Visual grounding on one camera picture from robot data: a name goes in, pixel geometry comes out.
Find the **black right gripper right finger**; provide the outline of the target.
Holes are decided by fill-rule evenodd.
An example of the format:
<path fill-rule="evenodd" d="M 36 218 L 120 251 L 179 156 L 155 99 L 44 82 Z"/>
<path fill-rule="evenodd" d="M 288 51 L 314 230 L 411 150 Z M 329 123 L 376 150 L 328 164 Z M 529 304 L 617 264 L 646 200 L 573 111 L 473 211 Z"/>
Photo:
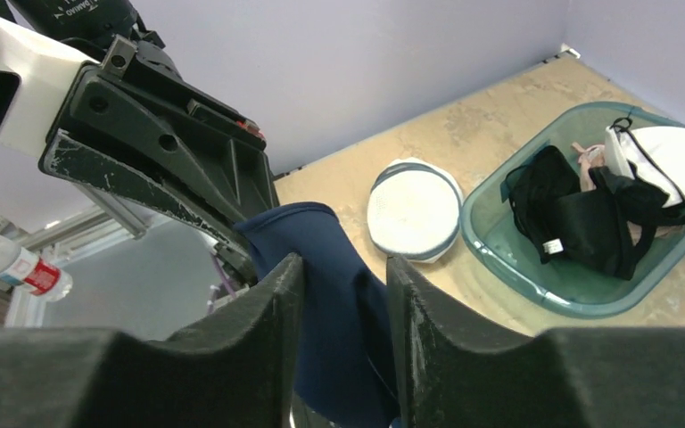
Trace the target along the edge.
<path fill-rule="evenodd" d="M 401 258 L 387 261 L 386 290 L 406 427 L 685 427 L 685 327 L 529 337 Z"/>

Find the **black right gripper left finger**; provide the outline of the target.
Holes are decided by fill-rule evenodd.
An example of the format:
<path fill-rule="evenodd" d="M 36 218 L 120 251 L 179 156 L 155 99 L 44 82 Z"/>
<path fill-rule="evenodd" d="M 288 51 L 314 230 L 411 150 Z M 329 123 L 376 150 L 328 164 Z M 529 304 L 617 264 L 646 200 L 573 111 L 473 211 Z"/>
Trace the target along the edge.
<path fill-rule="evenodd" d="M 291 254 L 164 341 L 2 328 L 0 427 L 286 427 L 304 288 Z"/>

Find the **white and black bra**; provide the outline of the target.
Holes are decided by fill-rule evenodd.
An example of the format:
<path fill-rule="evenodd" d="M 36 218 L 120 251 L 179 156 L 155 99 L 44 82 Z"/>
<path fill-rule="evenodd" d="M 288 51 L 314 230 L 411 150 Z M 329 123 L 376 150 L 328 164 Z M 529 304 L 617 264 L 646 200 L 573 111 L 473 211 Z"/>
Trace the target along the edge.
<path fill-rule="evenodd" d="M 685 128 L 634 129 L 627 118 L 606 129 L 605 163 L 611 172 L 641 179 L 668 195 L 664 206 L 685 202 Z"/>

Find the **navy blue bra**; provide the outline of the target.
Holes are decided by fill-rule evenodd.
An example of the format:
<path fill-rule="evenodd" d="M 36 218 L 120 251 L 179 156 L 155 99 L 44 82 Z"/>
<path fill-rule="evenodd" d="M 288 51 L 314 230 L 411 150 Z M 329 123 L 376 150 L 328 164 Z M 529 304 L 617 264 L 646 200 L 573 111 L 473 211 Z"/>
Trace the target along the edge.
<path fill-rule="evenodd" d="M 400 405 L 384 283 L 334 211 L 295 202 L 235 225 L 258 278 L 302 258 L 305 297 L 294 390 L 341 427 L 399 427 Z"/>

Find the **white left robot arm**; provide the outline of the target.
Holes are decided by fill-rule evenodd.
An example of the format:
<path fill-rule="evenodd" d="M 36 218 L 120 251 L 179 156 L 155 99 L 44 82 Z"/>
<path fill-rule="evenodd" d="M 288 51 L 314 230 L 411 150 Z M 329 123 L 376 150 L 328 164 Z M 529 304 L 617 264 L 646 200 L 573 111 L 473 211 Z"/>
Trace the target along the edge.
<path fill-rule="evenodd" d="M 128 1 L 0 1 L 0 144 L 236 254 L 278 204 L 259 126 L 185 82 Z"/>

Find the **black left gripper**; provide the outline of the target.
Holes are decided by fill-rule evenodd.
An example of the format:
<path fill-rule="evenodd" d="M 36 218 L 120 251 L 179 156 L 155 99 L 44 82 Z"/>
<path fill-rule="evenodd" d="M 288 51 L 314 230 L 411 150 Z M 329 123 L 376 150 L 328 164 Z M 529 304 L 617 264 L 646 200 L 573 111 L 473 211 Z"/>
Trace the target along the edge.
<path fill-rule="evenodd" d="M 78 74 L 39 169 L 245 251 L 233 226 L 278 205 L 259 127 L 185 82 L 155 36 L 62 42 L 100 63 Z"/>

